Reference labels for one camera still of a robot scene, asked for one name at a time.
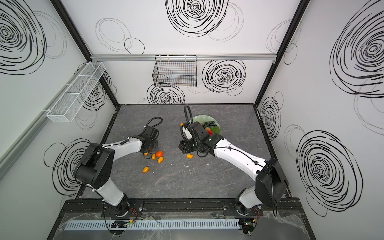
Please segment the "dark fake grape bunch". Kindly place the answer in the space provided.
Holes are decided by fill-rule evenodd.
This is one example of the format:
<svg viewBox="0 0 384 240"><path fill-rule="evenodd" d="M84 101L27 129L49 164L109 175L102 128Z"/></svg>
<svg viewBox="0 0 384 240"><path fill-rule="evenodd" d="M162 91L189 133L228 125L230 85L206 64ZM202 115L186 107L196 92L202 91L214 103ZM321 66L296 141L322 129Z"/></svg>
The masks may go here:
<svg viewBox="0 0 384 240"><path fill-rule="evenodd" d="M213 132L213 134L220 134L220 127L215 121L209 121L203 123L203 128L206 130L207 128L210 128Z"/></svg>

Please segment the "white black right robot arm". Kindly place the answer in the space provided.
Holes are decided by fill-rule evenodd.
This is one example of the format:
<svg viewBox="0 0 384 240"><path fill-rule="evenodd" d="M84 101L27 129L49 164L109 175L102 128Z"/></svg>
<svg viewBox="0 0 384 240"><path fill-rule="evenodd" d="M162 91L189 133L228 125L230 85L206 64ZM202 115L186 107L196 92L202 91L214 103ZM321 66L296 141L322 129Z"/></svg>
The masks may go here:
<svg viewBox="0 0 384 240"><path fill-rule="evenodd" d="M180 126L183 140L179 149L184 154L197 152L225 160L247 174L255 183L237 196L235 206L239 214L246 215L252 208L265 205L277 210L278 203L289 186L287 177L275 158L256 157L236 147L219 134L210 134L199 122Z"/></svg>

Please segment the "green wavy fruit bowl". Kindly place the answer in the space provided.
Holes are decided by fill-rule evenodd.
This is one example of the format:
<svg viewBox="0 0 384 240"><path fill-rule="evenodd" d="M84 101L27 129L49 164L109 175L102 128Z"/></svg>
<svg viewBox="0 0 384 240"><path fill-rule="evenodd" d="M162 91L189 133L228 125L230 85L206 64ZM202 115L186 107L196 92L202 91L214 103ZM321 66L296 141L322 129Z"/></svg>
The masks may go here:
<svg viewBox="0 0 384 240"><path fill-rule="evenodd" d="M213 117L208 116L208 115L198 115L198 116L193 117L193 122L199 122L201 125L203 125L204 122L209 122L209 121L217 122L216 119L214 119Z"/></svg>

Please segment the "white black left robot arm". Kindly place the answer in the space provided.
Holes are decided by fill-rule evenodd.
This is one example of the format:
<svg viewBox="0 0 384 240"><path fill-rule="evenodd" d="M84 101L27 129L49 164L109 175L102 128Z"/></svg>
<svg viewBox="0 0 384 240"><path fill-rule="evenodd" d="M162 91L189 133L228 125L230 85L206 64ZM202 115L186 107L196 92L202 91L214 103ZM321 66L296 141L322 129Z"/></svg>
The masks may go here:
<svg viewBox="0 0 384 240"><path fill-rule="evenodd" d="M100 145L92 143L86 149L74 170L75 178L94 190L104 200L107 209L117 217L125 216L130 210L128 197L111 179L115 160L133 153L150 153L158 149L159 130L146 126L134 137Z"/></svg>

